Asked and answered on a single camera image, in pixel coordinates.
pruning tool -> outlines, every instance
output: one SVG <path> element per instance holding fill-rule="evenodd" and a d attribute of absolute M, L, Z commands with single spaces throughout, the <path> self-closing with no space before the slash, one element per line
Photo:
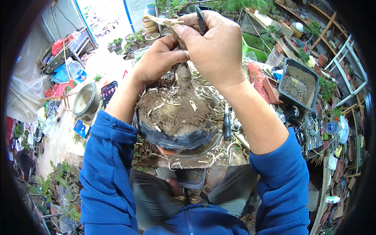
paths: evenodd
<path fill-rule="evenodd" d="M 198 5 L 194 6 L 194 10 L 197 12 L 197 21 L 199 22 L 200 34 L 201 36 L 204 36 L 204 34 L 206 33 L 204 15 L 202 14 L 201 9 Z"/>

smartphone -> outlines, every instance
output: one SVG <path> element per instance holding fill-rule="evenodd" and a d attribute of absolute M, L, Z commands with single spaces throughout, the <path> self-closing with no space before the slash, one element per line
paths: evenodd
<path fill-rule="evenodd" d="M 102 87 L 102 100 L 103 100 L 103 106 L 106 109 L 108 103 L 110 102 L 111 97 L 114 95 L 117 88 L 117 81 L 113 81 L 110 84 L 107 84 L 106 86 Z"/>

screwdriver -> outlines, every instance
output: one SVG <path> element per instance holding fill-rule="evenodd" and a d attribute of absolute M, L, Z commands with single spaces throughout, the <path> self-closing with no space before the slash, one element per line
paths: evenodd
<path fill-rule="evenodd" d="M 231 122 L 230 122 L 230 114 L 229 114 L 229 104 L 226 103 L 224 107 L 224 120 L 223 120 L 223 139 L 230 140 L 231 139 Z"/>

black handle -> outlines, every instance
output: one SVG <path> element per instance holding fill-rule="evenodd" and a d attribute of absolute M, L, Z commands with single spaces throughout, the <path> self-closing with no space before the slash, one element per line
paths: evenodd
<path fill-rule="evenodd" d="M 224 140 L 230 140 L 231 139 L 231 123 L 230 123 L 230 114 L 224 115 L 224 121 L 223 121 L 223 139 Z"/>

blue box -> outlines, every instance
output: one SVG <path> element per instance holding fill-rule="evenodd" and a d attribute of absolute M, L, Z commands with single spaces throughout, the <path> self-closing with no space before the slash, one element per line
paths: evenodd
<path fill-rule="evenodd" d="M 77 132 L 80 136 L 86 138 L 90 132 L 91 126 L 87 125 L 81 120 L 78 120 L 73 130 Z"/>

